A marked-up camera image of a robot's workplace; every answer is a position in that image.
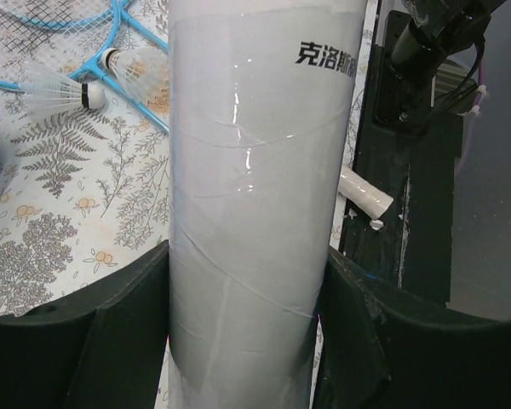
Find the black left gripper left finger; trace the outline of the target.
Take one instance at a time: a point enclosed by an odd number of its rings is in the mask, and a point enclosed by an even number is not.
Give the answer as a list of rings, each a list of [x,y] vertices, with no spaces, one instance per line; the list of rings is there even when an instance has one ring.
[[[169,244],[0,317],[0,408],[152,408],[169,335]]]

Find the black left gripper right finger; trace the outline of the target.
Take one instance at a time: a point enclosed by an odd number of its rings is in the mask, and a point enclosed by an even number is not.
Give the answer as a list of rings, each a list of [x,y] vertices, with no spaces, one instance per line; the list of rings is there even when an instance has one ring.
[[[422,300],[330,250],[317,408],[511,408],[511,320]]]

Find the white shuttlecock black band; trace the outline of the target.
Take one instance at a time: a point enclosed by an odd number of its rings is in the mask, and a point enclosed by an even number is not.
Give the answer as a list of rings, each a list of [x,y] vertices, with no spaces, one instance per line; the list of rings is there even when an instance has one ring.
[[[19,82],[23,101],[30,112],[57,114],[77,108],[96,110],[106,104],[99,85],[79,83],[53,69],[27,61]]]

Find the white shuttlecock tube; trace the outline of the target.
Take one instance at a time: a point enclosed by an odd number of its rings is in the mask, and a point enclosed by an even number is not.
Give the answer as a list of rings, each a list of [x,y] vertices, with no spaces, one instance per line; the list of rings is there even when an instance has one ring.
[[[169,406],[307,408],[363,1],[169,5]]]

